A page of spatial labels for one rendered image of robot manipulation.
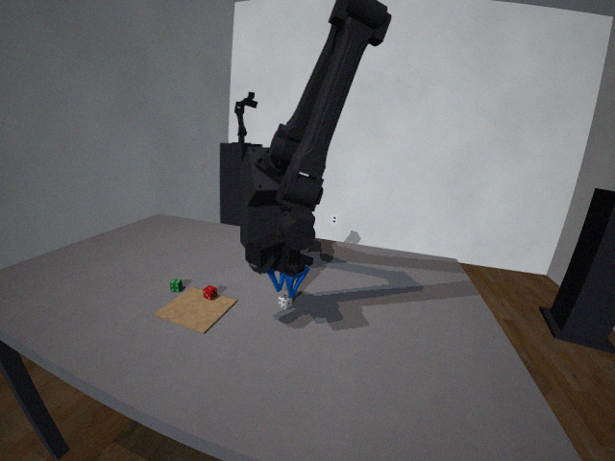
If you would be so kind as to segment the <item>tan mat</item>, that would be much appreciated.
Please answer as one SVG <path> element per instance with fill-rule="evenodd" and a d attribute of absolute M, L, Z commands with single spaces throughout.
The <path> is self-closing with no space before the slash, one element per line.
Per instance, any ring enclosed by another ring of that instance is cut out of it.
<path fill-rule="evenodd" d="M 190 287 L 154 316 L 205 334 L 236 302 L 218 294 L 213 300 L 208 300 L 204 298 L 202 289 Z"/>

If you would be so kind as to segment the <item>green die with white pips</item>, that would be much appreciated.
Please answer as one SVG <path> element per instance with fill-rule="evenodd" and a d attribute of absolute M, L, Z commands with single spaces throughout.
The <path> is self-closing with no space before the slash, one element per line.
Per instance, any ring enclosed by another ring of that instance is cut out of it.
<path fill-rule="evenodd" d="M 183 288 L 181 279 L 172 279 L 170 282 L 170 290 L 171 292 L 180 292 Z"/>

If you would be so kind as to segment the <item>white die with black pips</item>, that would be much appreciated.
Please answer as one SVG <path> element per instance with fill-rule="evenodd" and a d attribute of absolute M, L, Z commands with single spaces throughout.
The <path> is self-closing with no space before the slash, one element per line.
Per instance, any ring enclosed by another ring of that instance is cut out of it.
<path fill-rule="evenodd" d="M 283 294 L 282 296 L 279 297 L 279 304 L 278 306 L 287 309 L 290 306 L 292 306 L 292 298 L 289 299 L 289 296 L 286 294 Z"/>

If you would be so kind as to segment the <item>red die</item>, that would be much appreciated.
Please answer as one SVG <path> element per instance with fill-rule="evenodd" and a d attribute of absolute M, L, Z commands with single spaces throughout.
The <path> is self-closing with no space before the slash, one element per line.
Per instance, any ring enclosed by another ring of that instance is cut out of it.
<path fill-rule="evenodd" d="M 203 289 L 203 292 L 204 292 L 204 298 L 208 300 L 213 300 L 215 297 L 217 297 L 216 287 L 209 285 L 208 287 Z"/>

